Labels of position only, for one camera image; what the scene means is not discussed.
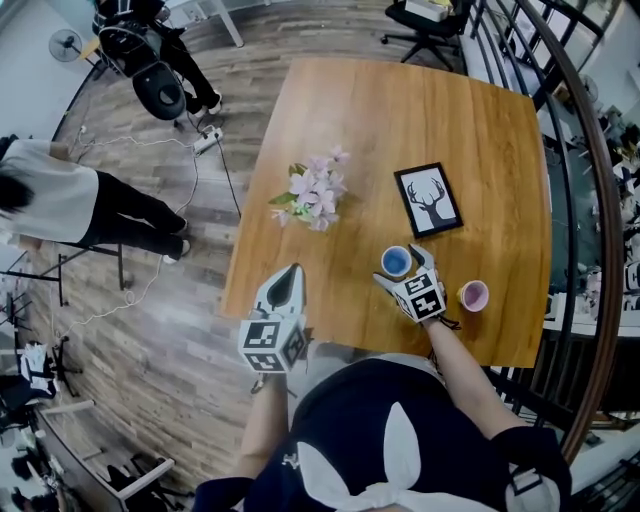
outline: white bow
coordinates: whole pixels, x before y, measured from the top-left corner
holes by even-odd
[[[351,496],[329,461],[313,446],[298,443],[300,472],[307,494],[336,512],[359,512],[394,504],[413,512],[495,512],[482,503],[452,494],[408,490],[418,481],[422,463],[418,436],[398,402],[393,404],[387,418],[383,449],[388,482],[370,485],[358,496]]]

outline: picture frame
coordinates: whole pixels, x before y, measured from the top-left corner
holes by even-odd
[[[440,162],[396,171],[394,176],[416,239],[464,225]]]

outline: wooden floor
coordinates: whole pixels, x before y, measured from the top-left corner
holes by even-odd
[[[223,148],[240,206],[291,59],[313,55],[400,60],[408,43],[379,42],[385,31],[403,31],[384,16],[389,3],[318,0],[238,11],[232,16],[245,40],[243,48],[233,46],[219,20],[201,23],[185,34],[194,58],[224,97],[222,114],[214,122],[223,125]],[[448,55],[460,70],[460,62]],[[428,51],[411,62],[442,68]],[[147,142],[175,137],[189,144],[196,138],[188,123],[179,133],[170,123],[152,118],[130,82],[111,73],[88,82],[58,139],[73,143],[81,125],[87,128],[85,142],[133,136]],[[76,144],[73,156],[83,151]],[[176,143],[142,147],[120,141],[92,147],[81,162],[157,195],[174,208],[189,198],[195,179],[190,150]],[[106,447],[105,455],[92,459],[98,467],[122,462],[123,454],[134,450],[171,457],[176,460],[173,478],[185,488],[228,470],[255,380],[236,353],[237,323],[219,316],[238,226],[219,150],[210,150],[197,165],[198,187],[184,212],[191,226],[189,256],[163,266],[139,305],[76,326],[68,345],[70,362],[84,369],[74,384],[83,399],[97,402],[95,412],[78,416],[81,424],[76,427],[83,435],[73,434],[68,426],[71,441],[75,439],[83,452],[87,446],[81,437]],[[44,269],[55,254],[46,244],[34,256],[34,265]],[[156,274],[158,257],[132,249],[125,256],[125,268],[135,277],[132,289],[140,298]],[[70,302],[66,308],[58,307],[56,292],[48,285],[32,287],[31,324],[42,341],[53,341],[52,330],[62,333],[74,320],[124,304],[111,257],[83,256],[65,268],[64,276]],[[67,396],[61,400],[69,401]]]

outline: deer head illustration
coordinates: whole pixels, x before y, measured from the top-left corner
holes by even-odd
[[[422,198],[416,198],[417,192],[413,188],[413,182],[411,182],[411,184],[407,187],[407,196],[409,197],[409,202],[417,204],[423,212],[427,212],[429,214],[429,218],[431,219],[433,227],[437,228],[445,224],[445,220],[440,217],[440,214],[436,209],[438,201],[440,201],[445,196],[445,191],[442,184],[435,178],[431,178],[431,182],[436,186],[436,190],[438,191],[438,197],[433,197],[433,194],[429,194],[429,197],[431,197],[431,203],[427,203]]]

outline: pink cup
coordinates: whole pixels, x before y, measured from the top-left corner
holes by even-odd
[[[477,313],[489,302],[489,288],[482,281],[469,281],[458,290],[457,297],[464,309]]]

